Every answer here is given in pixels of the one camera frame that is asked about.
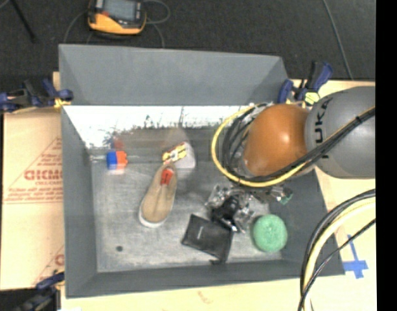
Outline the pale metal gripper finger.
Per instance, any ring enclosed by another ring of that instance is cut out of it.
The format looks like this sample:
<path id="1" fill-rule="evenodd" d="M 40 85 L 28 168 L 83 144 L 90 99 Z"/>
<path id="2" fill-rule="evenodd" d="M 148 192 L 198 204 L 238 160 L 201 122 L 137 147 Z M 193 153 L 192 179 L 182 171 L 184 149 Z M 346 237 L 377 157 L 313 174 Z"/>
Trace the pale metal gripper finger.
<path id="1" fill-rule="evenodd" d="M 205 206 L 210 208 L 217 208 L 222 205 L 222 203 L 232 196 L 237 196 L 241 193 L 241 189 L 230 184 L 217 184 L 213 188 L 210 196 L 205 202 Z"/>
<path id="2" fill-rule="evenodd" d="M 239 232 L 246 233 L 254 215 L 255 212 L 251 210 L 250 203 L 246 203 L 243 207 L 239 208 L 235 214 L 235 224 Z"/>

